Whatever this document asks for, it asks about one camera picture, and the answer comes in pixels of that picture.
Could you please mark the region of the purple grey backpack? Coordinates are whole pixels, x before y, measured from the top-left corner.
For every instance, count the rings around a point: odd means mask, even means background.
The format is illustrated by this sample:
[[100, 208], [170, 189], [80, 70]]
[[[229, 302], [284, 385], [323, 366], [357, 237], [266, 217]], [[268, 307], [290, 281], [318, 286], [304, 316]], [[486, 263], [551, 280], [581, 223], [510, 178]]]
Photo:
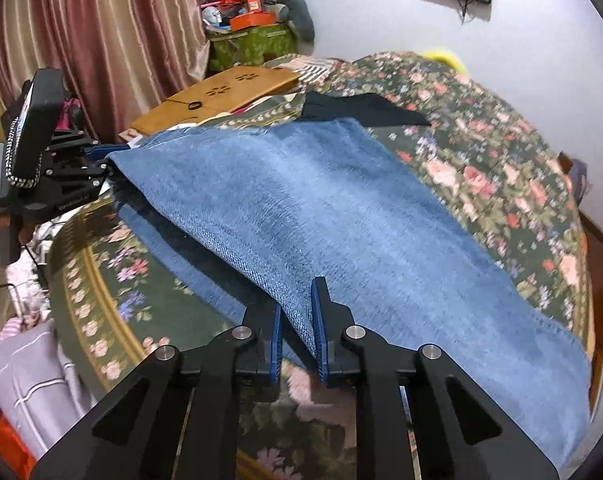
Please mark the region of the purple grey backpack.
[[571, 168], [568, 170], [568, 179], [571, 181], [571, 192], [578, 206], [590, 191], [590, 182], [588, 179], [588, 166], [580, 159], [571, 160]]

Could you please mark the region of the orange box on pile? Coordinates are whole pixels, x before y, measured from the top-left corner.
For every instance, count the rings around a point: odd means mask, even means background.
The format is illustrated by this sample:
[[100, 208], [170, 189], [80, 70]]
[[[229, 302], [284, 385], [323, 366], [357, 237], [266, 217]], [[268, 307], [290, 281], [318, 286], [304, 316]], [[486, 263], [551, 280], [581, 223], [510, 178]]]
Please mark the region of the orange box on pile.
[[251, 27], [270, 26], [276, 23], [276, 16], [270, 12], [250, 12], [231, 18], [232, 32], [238, 32]]

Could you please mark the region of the striped pink beige curtain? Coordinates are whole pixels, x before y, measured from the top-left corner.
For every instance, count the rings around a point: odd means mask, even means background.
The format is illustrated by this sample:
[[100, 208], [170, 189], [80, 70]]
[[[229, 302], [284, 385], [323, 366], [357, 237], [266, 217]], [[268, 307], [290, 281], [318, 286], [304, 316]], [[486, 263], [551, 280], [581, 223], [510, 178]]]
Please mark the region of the striped pink beige curtain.
[[62, 71], [104, 142], [206, 75], [209, 0], [0, 0], [0, 100], [36, 70]]

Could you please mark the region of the green patterned storage box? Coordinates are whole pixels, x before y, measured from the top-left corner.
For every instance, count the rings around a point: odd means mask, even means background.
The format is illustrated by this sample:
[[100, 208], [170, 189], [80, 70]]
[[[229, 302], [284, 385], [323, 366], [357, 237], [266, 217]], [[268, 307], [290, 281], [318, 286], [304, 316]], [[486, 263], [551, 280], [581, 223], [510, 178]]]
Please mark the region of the green patterned storage box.
[[209, 41], [208, 70], [213, 73], [234, 66], [260, 66], [297, 50], [292, 29], [280, 23], [211, 36]]

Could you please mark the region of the blue denim jeans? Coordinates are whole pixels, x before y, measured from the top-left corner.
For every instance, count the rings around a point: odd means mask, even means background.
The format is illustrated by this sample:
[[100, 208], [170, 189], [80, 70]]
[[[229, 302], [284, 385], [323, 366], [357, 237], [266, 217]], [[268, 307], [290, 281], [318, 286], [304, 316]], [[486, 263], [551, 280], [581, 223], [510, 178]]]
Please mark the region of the blue denim jeans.
[[224, 318], [279, 304], [312, 350], [311, 283], [390, 344], [438, 344], [565, 466], [590, 363], [431, 190], [351, 119], [186, 128], [111, 154], [121, 219]]

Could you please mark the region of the grey striped pillow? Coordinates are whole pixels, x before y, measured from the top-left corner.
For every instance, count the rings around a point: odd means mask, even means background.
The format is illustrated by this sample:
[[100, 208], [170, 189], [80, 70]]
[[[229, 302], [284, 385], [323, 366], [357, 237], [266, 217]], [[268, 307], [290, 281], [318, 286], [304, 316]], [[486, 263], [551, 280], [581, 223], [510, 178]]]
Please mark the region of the grey striped pillow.
[[0, 409], [37, 460], [95, 404], [51, 318], [0, 342]]

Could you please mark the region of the grey plush toy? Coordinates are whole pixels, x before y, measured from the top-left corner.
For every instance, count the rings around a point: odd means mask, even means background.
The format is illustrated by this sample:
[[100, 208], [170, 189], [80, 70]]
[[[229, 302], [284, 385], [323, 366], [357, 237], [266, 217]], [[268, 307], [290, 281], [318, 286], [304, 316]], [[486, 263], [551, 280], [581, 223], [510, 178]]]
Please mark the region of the grey plush toy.
[[280, 19], [285, 22], [305, 44], [315, 42], [313, 24], [306, 0], [263, 0], [271, 6], [280, 6]]

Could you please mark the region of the black garment on bed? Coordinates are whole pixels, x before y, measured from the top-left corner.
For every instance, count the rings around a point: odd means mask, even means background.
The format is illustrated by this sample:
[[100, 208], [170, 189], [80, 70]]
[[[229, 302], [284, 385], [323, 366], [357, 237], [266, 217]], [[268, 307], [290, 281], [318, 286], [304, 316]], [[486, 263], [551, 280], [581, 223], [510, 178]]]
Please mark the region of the black garment on bed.
[[363, 127], [431, 125], [423, 114], [406, 110], [374, 93], [326, 96], [308, 92], [297, 122], [331, 122], [341, 118], [356, 119]]

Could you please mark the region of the yellow curved pillow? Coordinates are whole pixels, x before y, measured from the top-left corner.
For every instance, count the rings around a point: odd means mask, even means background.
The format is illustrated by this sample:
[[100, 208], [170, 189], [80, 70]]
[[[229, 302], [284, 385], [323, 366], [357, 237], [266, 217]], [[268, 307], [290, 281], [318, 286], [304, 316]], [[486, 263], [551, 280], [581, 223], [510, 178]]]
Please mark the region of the yellow curved pillow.
[[421, 53], [423, 58], [446, 65], [458, 74], [467, 75], [467, 68], [454, 52], [445, 48], [435, 48]]

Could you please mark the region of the floral green bed blanket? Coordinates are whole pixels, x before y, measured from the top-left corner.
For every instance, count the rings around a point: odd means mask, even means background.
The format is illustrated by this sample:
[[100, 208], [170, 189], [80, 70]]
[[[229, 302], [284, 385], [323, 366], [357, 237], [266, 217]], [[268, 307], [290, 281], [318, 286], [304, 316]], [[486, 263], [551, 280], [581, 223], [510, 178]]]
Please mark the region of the floral green bed blanket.
[[[463, 330], [452, 356], [544, 451], [566, 460], [590, 421], [590, 278], [586, 234], [556, 154], [507, 102], [452, 68], [415, 53], [335, 62], [285, 55], [276, 68], [300, 70], [308, 91], [340, 98], [377, 93], [423, 114], [423, 126], [375, 126], [394, 153], [511, 279], [528, 316], [556, 336], [524, 374], [478, 362], [487, 309], [443, 306]], [[79, 210], [52, 248], [52, 317], [62, 348], [94, 396], [103, 396], [160, 344], [198, 346], [230, 326], [251, 284], [224, 269], [206, 292], [200, 249], [179, 256], [156, 235], [127, 226], [105, 196]]]

